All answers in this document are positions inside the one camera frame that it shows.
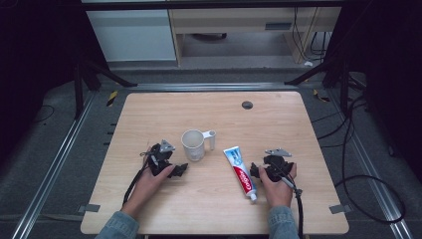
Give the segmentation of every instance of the human hand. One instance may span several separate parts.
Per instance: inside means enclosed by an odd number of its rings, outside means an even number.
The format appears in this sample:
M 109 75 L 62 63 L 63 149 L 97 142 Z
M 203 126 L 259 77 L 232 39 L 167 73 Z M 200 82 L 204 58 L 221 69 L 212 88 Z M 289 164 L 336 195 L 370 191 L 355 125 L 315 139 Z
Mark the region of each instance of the human hand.
M 156 176 L 152 174 L 149 167 L 144 170 L 131 192 L 129 199 L 124 203 L 120 211 L 132 218 L 136 218 L 142 206 L 155 194 L 161 183 L 170 175 L 171 171 L 173 171 L 174 167 L 175 165 L 167 166 Z
M 267 175 L 264 167 L 259 167 L 260 178 L 264 184 L 265 195 L 267 202 L 271 207 L 287 206 L 290 207 L 292 203 L 293 190 L 289 188 L 282 180 L 273 182 Z M 297 175 L 297 165 L 294 163 L 290 171 L 292 178 Z

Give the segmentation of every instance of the toothpaste tube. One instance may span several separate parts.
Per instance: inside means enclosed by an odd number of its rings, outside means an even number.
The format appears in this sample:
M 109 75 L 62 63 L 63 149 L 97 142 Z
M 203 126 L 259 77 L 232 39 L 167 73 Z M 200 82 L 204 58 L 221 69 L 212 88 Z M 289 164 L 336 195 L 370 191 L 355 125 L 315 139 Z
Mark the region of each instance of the toothpaste tube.
M 233 170 L 238 176 L 239 182 L 242 185 L 243 191 L 245 192 L 246 196 L 251 197 L 251 200 L 255 202 L 257 200 L 257 189 L 251 180 L 251 176 L 249 175 L 248 170 L 245 167 L 245 163 L 243 163 L 239 146 L 227 148 L 223 151 L 224 154 L 226 154 L 226 157 L 229 160 L 230 164 L 233 166 Z

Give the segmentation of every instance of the toothpaste cap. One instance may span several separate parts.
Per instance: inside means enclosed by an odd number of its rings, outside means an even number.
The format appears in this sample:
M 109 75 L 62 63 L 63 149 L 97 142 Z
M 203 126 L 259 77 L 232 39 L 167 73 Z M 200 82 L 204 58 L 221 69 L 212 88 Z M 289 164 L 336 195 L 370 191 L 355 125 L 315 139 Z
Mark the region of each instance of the toothpaste cap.
M 250 197 L 251 197 L 251 200 L 253 202 L 256 202 L 257 201 L 257 195 L 255 195 L 255 193 L 254 194 L 251 194 Z

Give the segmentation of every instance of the black horizontal bar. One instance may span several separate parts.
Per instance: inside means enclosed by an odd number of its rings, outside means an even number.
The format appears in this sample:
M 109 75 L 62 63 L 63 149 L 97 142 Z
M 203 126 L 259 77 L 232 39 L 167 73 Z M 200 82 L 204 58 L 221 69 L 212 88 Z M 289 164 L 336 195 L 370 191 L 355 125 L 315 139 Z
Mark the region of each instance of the black horizontal bar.
M 220 0 L 220 1 L 161 1 L 161 2 L 104 2 L 61 4 L 59 7 L 86 11 L 160 10 L 160 9 L 216 9 L 216 8 L 294 8 L 343 7 L 369 0 Z

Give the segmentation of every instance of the red label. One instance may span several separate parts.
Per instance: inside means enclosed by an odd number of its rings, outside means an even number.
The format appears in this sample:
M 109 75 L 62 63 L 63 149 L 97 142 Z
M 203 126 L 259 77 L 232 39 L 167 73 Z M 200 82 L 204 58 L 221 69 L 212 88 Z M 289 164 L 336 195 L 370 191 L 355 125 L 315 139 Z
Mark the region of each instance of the red label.
M 235 170 L 236 174 L 239 177 L 239 181 L 242 184 L 243 190 L 245 191 L 245 193 L 248 193 L 249 191 L 252 190 L 252 182 L 249 179 L 248 174 L 242 170 L 241 168 L 237 167 L 237 166 L 233 166 L 233 169 Z

